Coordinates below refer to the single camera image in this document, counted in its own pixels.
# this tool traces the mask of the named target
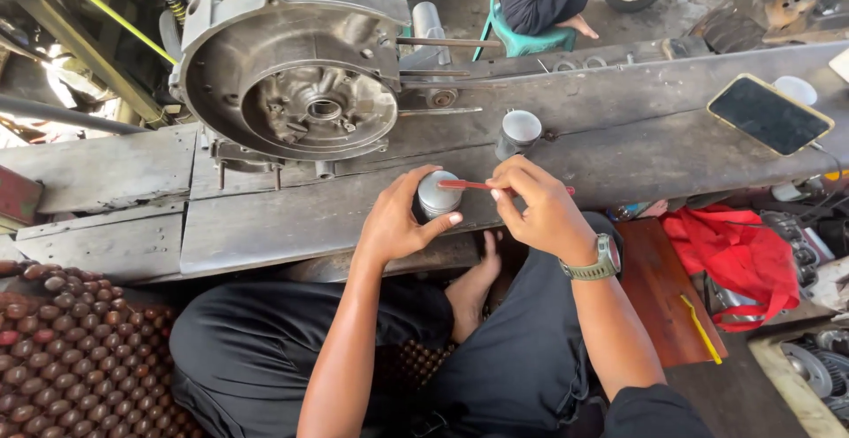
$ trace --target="red bag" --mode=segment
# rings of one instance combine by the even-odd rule
[[[729,307],[713,316],[726,332],[758,328],[782,309],[799,305],[799,283],[791,246],[752,211],[722,205],[705,209],[682,208],[661,219],[666,235],[688,274],[707,270],[726,289],[761,305]],[[755,322],[723,324],[723,315],[764,316]]]

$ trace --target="yellow cable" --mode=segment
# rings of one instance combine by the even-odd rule
[[[699,322],[699,317],[695,315],[695,307],[693,303],[687,299],[687,296],[683,293],[681,294],[681,299],[684,299],[687,307],[690,310],[690,316],[693,317],[693,322],[695,323],[695,327],[699,330],[699,335],[701,335],[701,339],[705,342],[705,346],[707,346],[707,351],[711,353],[711,357],[713,357],[713,361],[716,362],[716,365],[719,365],[723,362],[723,359],[719,357],[719,354],[716,353],[716,348],[714,348],[711,343],[711,338],[707,336],[707,332],[705,332],[705,328],[701,326],[701,322]]]
[[[106,12],[107,15],[112,17],[112,19],[114,19],[116,22],[123,25],[125,29],[129,30],[133,35],[138,37],[142,42],[148,44],[148,46],[150,48],[154,49],[154,51],[156,51],[156,53],[162,55],[165,60],[167,60],[168,62],[171,62],[172,64],[176,64],[176,60],[174,60],[174,58],[172,56],[168,55],[168,53],[165,50],[163,50],[162,47],[156,45],[156,43],[151,41],[147,37],[147,35],[143,34],[139,29],[136,29],[135,27],[133,27],[133,25],[130,22],[126,21],[123,17],[121,17],[121,15],[118,14],[118,12],[112,10],[109,6],[104,4],[102,0],[88,0],[88,1],[90,1],[95,6],[99,7],[102,11]]]

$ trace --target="left hand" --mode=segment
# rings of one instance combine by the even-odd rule
[[[398,176],[375,202],[360,233],[356,252],[386,264],[392,259],[406,257],[430,243],[463,220],[458,212],[447,213],[419,226],[413,216],[413,194],[419,182],[441,166],[428,164]]]

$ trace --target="phone screen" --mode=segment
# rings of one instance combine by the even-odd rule
[[[735,80],[707,109],[785,156],[831,128],[829,122],[746,77]]]

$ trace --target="gold phone case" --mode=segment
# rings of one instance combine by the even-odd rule
[[[818,137],[816,137],[816,138],[812,139],[811,141],[809,141],[808,143],[806,143],[804,146],[802,146],[800,149],[795,150],[794,152],[791,152],[791,153],[789,153],[789,154],[782,154],[782,153],[780,153],[780,152],[775,151],[775,149],[773,149],[773,148],[772,148],[771,146],[769,146],[768,144],[764,143],[764,142],[763,142],[763,141],[761,141],[761,140],[758,140],[757,138],[753,137],[753,136],[752,136],[752,135],[750,135],[749,133],[746,133],[745,131],[741,130],[740,128],[737,128],[737,126],[736,126],[736,125],[734,125],[733,123],[731,123],[731,122],[730,122],[730,121],[728,121],[727,119],[722,118],[722,117],[721,117],[721,116],[719,116],[718,114],[715,114],[715,113],[713,113],[713,112],[711,111],[711,106],[713,105],[713,103],[714,103],[714,102],[716,102],[716,99],[717,99],[717,98],[719,98],[720,96],[722,96],[722,95],[723,95],[723,94],[724,94],[724,93],[725,93],[725,92],[726,92],[729,88],[731,88],[731,85],[734,85],[734,83],[735,83],[736,81],[738,81],[738,80],[740,80],[740,79],[742,79],[742,78],[750,79],[750,80],[754,81],[755,83],[757,83],[758,85],[761,85],[761,86],[766,87],[769,91],[771,91],[771,92],[775,93],[775,94],[776,94],[776,95],[778,95],[778,96],[781,96],[783,99],[787,100],[788,102],[790,102],[790,103],[794,104],[794,105],[795,105],[795,106],[797,106],[797,107],[800,107],[801,109],[803,109],[803,110],[805,110],[806,112],[808,112],[808,113],[812,114],[813,116],[815,116],[815,117],[817,117],[817,118],[822,119],[822,121],[824,121],[826,124],[828,124],[829,128],[828,128],[827,130],[823,131],[823,132],[822,132],[822,134],[821,134],[820,136],[818,136]],[[743,134],[744,134],[744,135],[746,135],[747,137],[749,137],[749,138],[751,138],[751,139],[753,139],[753,140],[757,141],[758,143],[760,143],[761,145],[763,145],[763,146],[767,147],[770,151],[774,152],[775,154],[778,154],[779,156],[791,156],[791,154],[793,154],[793,153],[795,153],[795,152],[798,152],[798,151],[802,150],[802,149],[803,149],[804,147],[806,147],[807,145],[809,145],[809,144],[813,143],[814,141],[816,141],[816,140],[818,140],[818,139],[822,138],[825,134],[827,134],[829,131],[831,131],[831,130],[834,128],[834,120],[833,120],[833,119],[831,119],[831,118],[829,118],[829,117],[825,116],[824,114],[821,114],[820,112],[818,112],[817,110],[813,109],[812,107],[808,107],[808,106],[806,106],[806,105],[803,105],[803,104],[799,103],[798,101],[794,100],[793,98],[790,98],[789,96],[784,95],[783,93],[781,93],[780,91],[778,91],[778,89],[776,89],[774,86],[769,85],[767,82],[765,82],[765,81],[763,81],[763,80],[759,79],[758,77],[756,77],[755,75],[751,75],[751,74],[740,74],[740,75],[737,75],[737,77],[735,77],[735,78],[734,78],[734,80],[731,80],[731,83],[729,83],[728,85],[725,85],[725,88],[723,88],[721,91],[719,91],[719,93],[717,93],[717,94],[716,94],[716,96],[714,96],[714,97],[713,97],[713,98],[712,98],[712,99],[711,99],[711,100],[707,103],[707,113],[711,114],[711,116],[713,116],[713,117],[715,117],[715,118],[719,118],[720,120],[722,120],[722,122],[723,122],[724,124],[726,124],[726,125],[728,125],[728,126],[731,126],[732,128],[736,129],[736,130],[737,130],[737,131],[739,131],[740,133],[743,133]]]

